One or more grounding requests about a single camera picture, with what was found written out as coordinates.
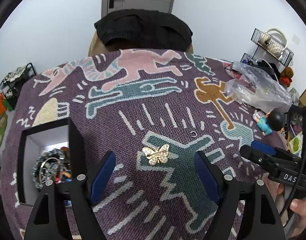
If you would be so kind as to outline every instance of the metal screw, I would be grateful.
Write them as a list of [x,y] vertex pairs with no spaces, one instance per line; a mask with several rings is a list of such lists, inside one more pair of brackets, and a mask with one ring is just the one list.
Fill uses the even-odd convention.
[[80,175],[77,176],[77,180],[83,180],[85,178],[86,178],[86,176],[84,174],[80,174]]
[[232,177],[230,174],[225,174],[225,175],[224,175],[224,179],[225,179],[225,180],[232,180],[233,177]]
[[45,182],[45,185],[46,186],[51,186],[53,184],[53,181],[51,179],[48,179],[46,182]]
[[258,179],[257,180],[257,184],[260,185],[260,186],[263,186],[264,185],[264,181],[261,180],[261,179]]

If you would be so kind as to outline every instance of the gold butterfly brooch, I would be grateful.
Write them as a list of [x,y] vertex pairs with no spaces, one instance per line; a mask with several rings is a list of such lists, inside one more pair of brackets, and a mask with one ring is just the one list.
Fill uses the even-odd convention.
[[169,145],[165,144],[162,147],[158,147],[156,150],[152,150],[149,147],[143,147],[142,151],[149,159],[149,164],[154,166],[157,163],[167,163],[167,156],[169,154]]

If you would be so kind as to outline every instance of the black frame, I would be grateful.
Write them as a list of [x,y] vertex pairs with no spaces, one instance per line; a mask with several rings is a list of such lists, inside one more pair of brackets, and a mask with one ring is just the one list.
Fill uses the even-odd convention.
[[26,137],[34,133],[64,125],[68,125],[68,143],[70,148],[72,178],[75,178],[79,174],[86,174],[87,169],[85,161],[84,138],[76,128],[71,118],[68,117],[60,119],[23,130],[19,143],[17,159],[17,191],[20,204],[33,206],[26,203],[24,194],[23,167]]

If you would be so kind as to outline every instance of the purple woven blanket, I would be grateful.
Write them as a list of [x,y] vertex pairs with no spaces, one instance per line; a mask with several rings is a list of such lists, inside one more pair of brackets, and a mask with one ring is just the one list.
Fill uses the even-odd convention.
[[[263,171],[241,158],[253,140],[283,147],[276,132],[263,138],[253,108],[227,98],[232,79],[223,63],[172,50],[122,50],[73,61],[28,81],[3,152],[2,197],[16,239],[31,207],[18,202],[16,160],[21,131],[70,116],[85,139],[87,166],[107,150],[117,165],[94,207],[107,239],[202,239],[217,206],[194,169],[203,150],[223,173],[254,182]],[[167,163],[154,166],[143,147],[169,145]],[[235,239],[244,204],[238,205]],[[67,209],[74,239],[80,239]]]

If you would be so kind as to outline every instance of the doll head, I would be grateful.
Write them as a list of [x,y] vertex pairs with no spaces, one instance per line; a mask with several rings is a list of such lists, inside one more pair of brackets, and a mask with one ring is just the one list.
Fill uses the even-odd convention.
[[290,67],[286,67],[282,72],[281,72],[282,77],[287,77],[287,78],[292,78],[293,77],[293,70]]
[[278,108],[274,108],[270,113],[266,114],[266,120],[272,130],[280,131],[284,126],[285,116]]

